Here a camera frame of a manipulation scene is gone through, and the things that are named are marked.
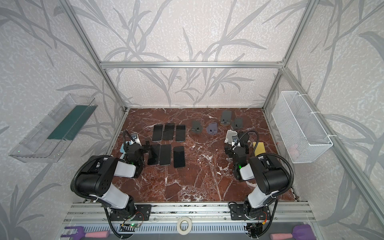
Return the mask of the black folding phone stand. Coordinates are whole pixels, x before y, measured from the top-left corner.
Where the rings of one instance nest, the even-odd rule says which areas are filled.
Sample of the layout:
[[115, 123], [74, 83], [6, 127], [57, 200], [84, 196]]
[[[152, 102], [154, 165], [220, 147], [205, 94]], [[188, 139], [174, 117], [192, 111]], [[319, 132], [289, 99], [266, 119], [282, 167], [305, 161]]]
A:
[[244, 146], [248, 145], [248, 141], [249, 141], [250, 136], [247, 132], [239, 131], [238, 137], [239, 137], [239, 144], [238, 144], [239, 146], [244, 147]]

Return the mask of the white phone stand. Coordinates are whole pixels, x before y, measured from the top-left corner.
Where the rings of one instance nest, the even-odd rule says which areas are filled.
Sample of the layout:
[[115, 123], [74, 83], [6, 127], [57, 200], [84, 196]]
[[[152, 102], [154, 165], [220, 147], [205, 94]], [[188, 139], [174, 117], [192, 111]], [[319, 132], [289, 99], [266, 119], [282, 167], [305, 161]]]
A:
[[225, 143], [231, 145], [233, 136], [237, 136], [237, 135], [238, 133], [236, 131], [228, 130], [225, 138]]

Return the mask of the wood ring grey stand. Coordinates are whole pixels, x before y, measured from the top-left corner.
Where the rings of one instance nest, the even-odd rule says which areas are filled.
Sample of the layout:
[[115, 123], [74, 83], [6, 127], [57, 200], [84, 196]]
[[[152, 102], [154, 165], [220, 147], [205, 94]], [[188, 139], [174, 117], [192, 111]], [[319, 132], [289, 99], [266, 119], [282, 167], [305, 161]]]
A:
[[232, 124], [232, 111], [224, 110], [222, 111], [220, 117], [220, 125], [224, 127], [228, 127]]

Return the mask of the black phone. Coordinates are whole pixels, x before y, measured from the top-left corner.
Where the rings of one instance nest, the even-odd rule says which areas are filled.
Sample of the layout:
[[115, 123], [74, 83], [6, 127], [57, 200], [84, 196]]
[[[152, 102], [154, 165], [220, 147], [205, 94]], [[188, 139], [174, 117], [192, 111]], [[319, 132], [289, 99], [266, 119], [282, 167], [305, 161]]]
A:
[[186, 166], [184, 146], [177, 146], [173, 149], [174, 168], [182, 168]]
[[163, 140], [171, 141], [174, 138], [175, 123], [167, 123], [164, 126]]
[[186, 125], [176, 126], [176, 141], [184, 142], [186, 140]]

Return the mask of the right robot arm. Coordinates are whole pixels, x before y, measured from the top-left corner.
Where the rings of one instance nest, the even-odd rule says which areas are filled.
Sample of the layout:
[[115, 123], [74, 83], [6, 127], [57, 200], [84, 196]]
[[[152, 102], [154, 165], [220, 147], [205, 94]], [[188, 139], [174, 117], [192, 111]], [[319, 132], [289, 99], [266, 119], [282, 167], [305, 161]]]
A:
[[256, 181], [255, 189], [246, 197], [244, 212], [251, 214], [267, 207], [278, 196], [291, 189], [294, 170], [284, 157], [267, 153], [263, 143], [252, 143], [253, 151], [248, 156], [248, 145], [225, 146], [225, 153], [233, 159], [234, 176], [239, 181]]

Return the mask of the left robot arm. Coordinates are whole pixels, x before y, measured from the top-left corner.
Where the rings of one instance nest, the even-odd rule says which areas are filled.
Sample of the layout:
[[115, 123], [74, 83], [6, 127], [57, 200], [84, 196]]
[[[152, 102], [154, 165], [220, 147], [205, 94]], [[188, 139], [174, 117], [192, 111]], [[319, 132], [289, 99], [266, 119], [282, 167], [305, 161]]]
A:
[[136, 212], [132, 196], [123, 193], [112, 181], [114, 177], [137, 179], [145, 166], [144, 154], [150, 150], [146, 144], [134, 142], [124, 145], [122, 158], [109, 155], [91, 156], [71, 182], [71, 191], [85, 199], [95, 200], [105, 208], [125, 211], [128, 215]]

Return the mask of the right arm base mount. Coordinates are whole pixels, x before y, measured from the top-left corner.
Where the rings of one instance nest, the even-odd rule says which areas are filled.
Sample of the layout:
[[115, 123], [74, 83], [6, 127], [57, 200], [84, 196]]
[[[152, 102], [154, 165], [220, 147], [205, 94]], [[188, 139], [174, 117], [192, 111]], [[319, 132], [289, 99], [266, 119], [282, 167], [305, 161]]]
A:
[[230, 209], [231, 220], [233, 221], [268, 221], [271, 219], [271, 211], [268, 206], [261, 208], [252, 208], [245, 203], [228, 203]]

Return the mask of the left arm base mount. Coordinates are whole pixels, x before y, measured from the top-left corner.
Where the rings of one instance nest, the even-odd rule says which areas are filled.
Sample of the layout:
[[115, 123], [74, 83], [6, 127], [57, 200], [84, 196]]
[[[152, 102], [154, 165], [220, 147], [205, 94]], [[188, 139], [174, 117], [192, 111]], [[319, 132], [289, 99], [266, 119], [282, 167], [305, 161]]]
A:
[[151, 214], [152, 205], [150, 204], [137, 204], [134, 207], [127, 207], [126, 209], [117, 210], [111, 209], [109, 215], [111, 221], [148, 221]]

